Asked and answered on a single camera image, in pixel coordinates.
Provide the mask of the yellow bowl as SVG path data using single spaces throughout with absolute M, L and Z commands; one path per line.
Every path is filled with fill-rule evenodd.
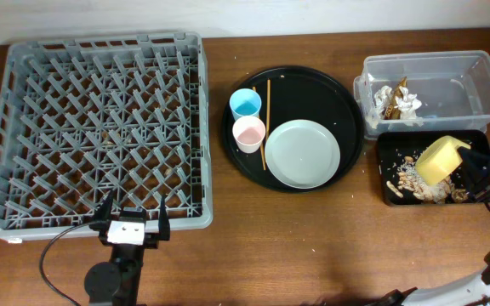
M 471 146 L 452 136 L 439 138 L 416 161 L 417 174 L 429 186 L 440 183 L 461 164 L 460 148 L 469 150 Z

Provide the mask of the pink plastic cup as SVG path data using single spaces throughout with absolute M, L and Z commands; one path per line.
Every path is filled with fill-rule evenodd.
M 232 136 L 240 151 L 254 153 L 265 138 L 265 124 L 256 116 L 243 116 L 233 124 Z

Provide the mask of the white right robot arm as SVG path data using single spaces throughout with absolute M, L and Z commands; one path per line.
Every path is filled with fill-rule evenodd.
M 490 156 L 460 147 L 468 194 L 485 204 L 490 212 Z M 490 252 L 484 257 L 487 266 L 443 286 L 430 289 L 393 290 L 375 301 L 375 305 L 490 305 Z

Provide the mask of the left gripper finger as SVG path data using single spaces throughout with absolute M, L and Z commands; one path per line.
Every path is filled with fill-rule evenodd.
M 114 191 L 111 190 L 107 193 L 102 203 L 96 208 L 94 212 L 95 221 L 106 221 L 111 217 L 111 208 L 114 198 Z
M 166 208 L 166 196 L 163 195 L 160 202 L 159 218 L 158 218 L 158 240 L 169 241 L 170 240 L 170 222 Z

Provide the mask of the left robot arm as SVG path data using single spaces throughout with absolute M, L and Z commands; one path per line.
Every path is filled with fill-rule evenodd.
M 147 211 L 124 207 L 117 219 L 111 216 L 115 192 L 108 193 L 96 207 L 89 228 L 99 233 L 102 245 L 111 248 L 111 257 L 97 263 L 84 278 L 90 305 L 135 305 L 146 249 L 157 249 L 160 241 L 170 240 L 170 222 L 165 199 L 161 199 L 158 231 L 146 231 Z

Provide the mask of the food scraps pile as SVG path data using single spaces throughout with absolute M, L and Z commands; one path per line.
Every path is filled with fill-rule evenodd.
M 385 182 L 385 186 L 397 199 L 404 199 L 404 192 L 411 194 L 412 198 L 421 204 L 462 203 L 469 200 L 466 189 L 458 188 L 450 176 L 434 185 L 428 185 L 415 169 L 415 160 L 412 156 L 405 156 L 393 175 L 396 181 Z

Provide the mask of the blue plastic cup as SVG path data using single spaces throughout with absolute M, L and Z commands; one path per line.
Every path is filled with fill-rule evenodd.
M 235 120 L 243 116 L 259 117 L 262 100 L 259 94 L 252 89 L 241 88 L 231 95 L 229 105 Z

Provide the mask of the white tissue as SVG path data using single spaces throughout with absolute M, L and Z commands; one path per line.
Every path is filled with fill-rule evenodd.
M 401 111 L 401 120 L 416 119 L 416 110 L 422 106 L 422 102 L 417 99 L 416 94 L 405 95 L 403 99 L 398 99 L 399 110 Z

